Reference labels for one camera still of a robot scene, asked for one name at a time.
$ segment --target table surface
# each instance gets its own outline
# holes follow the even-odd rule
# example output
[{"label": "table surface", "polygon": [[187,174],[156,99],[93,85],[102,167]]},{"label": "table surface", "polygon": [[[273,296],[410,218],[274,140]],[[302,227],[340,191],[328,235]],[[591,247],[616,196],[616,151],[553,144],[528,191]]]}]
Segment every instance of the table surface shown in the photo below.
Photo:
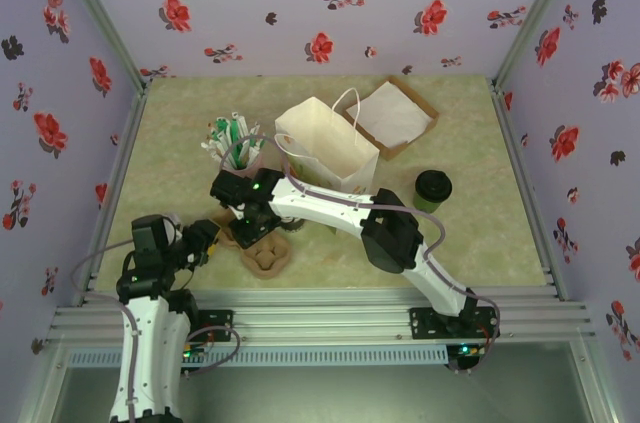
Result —
[{"label": "table surface", "polygon": [[[416,176],[443,170],[453,194],[435,213],[447,238],[434,255],[468,286],[544,285],[538,254],[507,155],[486,81],[481,76],[402,77],[440,112],[437,126],[391,161],[378,160],[374,193],[395,191],[410,205]],[[109,234],[109,244],[131,238],[131,221],[152,213],[177,213],[186,224],[219,211],[209,196],[217,164],[200,147],[207,123],[232,111],[257,120],[273,134],[285,110],[316,96],[328,104],[347,88],[369,95],[383,77],[172,78],[153,82]],[[265,149],[267,166],[277,156]],[[427,221],[426,241],[437,238]],[[284,233],[292,260],[271,280],[255,278],[240,253],[218,245],[189,288],[391,288],[410,283],[372,266],[362,243],[346,233],[306,222]],[[112,291],[130,248],[107,253],[96,289]],[[177,283],[186,281],[187,272]]]}]

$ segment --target open cardboard box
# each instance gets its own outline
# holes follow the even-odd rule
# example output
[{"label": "open cardboard box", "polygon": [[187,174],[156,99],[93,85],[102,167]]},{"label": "open cardboard box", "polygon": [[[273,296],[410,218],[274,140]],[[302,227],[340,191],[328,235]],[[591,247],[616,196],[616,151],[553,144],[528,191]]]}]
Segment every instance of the open cardboard box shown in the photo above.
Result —
[{"label": "open cardboard box", "polygon": [[[438,113],[429,103],[427,103],[427,100],[425,100],[422,96],[420,96],[417,91],[415,91],[413,88],[411,88],[409,85],[399,80],[395,76],[390,76],[385,81],[380,83],[376,88],[376,90],[380,88],[382,85],[384,85],[387,81],[392,85],[397,86],[400,89],[400,91],[402,91],[405,95],[407,95],[407,97],[411,101],[413,101],[416,105],[418,105],[422,111],[424,111],[427,115],[429,115],[432,118],[432,120],[429,122],[429,124],[427,125],[425,130],[422,132],[422,134],[418,136],[418,138],[422,138],[422,136],[424,136],[425,133],[432,130],[436,126],[436,124],[438,123],[438,117],[440,116],[440,113]],[[353,124],[353,118],[347,112],[347,110],[352,106],[356,105],[357,103],[358,103],[357,101],[354,101],[352,104],[347,106],[342,112],[342,116],[351,124]],[[387,148],[378,140],[376,140],[373,136],[371,136],[364,128],[360,126],[360,124],[357,124],[356,128],[358,129],[358,131],[362,136],[364,136],[367,140],[373,143],[376,146],[376,148],[380,150],[380,156],[382,156],[385,160],[391,160],[392,158],[395,158],[400,153],[402,153],[411,143],[413,143],[418,139],[416,138],[412,141],[402,143],[398,146],[394,146],[393,148]]]}]

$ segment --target floor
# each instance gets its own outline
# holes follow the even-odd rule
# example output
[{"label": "floor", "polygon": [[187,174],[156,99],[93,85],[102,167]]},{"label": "floor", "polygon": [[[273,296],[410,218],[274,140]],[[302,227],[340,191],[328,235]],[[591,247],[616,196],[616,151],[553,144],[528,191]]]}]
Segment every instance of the floor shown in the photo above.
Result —
[{"label": "floor", "polygon": [[[53,423],[106,422],[117,369],[69,370]],[[225,368],[180,383],[185,423],[591,423],[565,345],[498,345],[438,366]]]},{"label": "floor", "polygon": [[[436,212],[447,239],[435,252],[443,267],[468,286],[544,285],[538,255],[513,170],[491,102],[480,76],[403,77],[440,112],[437,126],[391,161],[378,161],[374,187],[395,191],[411,204],[413,184],[423,170],[445,171],[453,194]],[[153,82],[109,244],[131,237],[131,220],[152,213],[177,213],[189,223],[219,208],[209,196],[218,168],[200,148],[207,123],[238,111],[273,134],[273,121],[286,109],[316,96],[332,104],[347,88],[365,97],[383,78],[255,77],[176,78]],[[266,161],[277,168],[274,150]],[[426,241],[435,228],[421,222]],[[237,250],[218,248],[200,268],[192,289],[215,288],[389,288],[410,283],[377,270],[357,239],[307,222],[283,233],[293,247],[291,263],[276,278],[260,280]],[[96,288],[113,290],[128,248],[105,255]],[[178,275],[177,284],[187,275]]]}]

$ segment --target ventilation grille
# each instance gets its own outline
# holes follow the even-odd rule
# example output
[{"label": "ventilation grille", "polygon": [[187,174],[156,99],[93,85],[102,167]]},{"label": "ventilation grille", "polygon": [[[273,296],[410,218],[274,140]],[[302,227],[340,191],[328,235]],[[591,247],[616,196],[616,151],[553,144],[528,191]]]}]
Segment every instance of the ventilation grille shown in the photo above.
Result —
[{"label": "ventilation grille", "polygon": [[[210,365],[229,354],[229,348],[212,348],[204,357],[185,358],[185,368]],[[73,350],[69,368],[119,368],[120,348]],[[349,347],[243,347],[225,366],[367,366],[441,365],[447,363],[445,345]]]}]

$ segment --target white paper bag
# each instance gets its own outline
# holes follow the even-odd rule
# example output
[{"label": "white paper bag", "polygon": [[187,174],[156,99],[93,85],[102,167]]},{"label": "white paper bag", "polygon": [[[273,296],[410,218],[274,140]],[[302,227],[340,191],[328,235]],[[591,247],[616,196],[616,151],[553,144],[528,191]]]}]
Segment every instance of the white paper bag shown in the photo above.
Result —
[{"label": "white paper bag", "polygon": [[276,142],[287,153],[296,178],[344,193],[367,193],[372,188],[379,150],[334,110],[349,88],[329,108],[311,97],[276,119]]}]

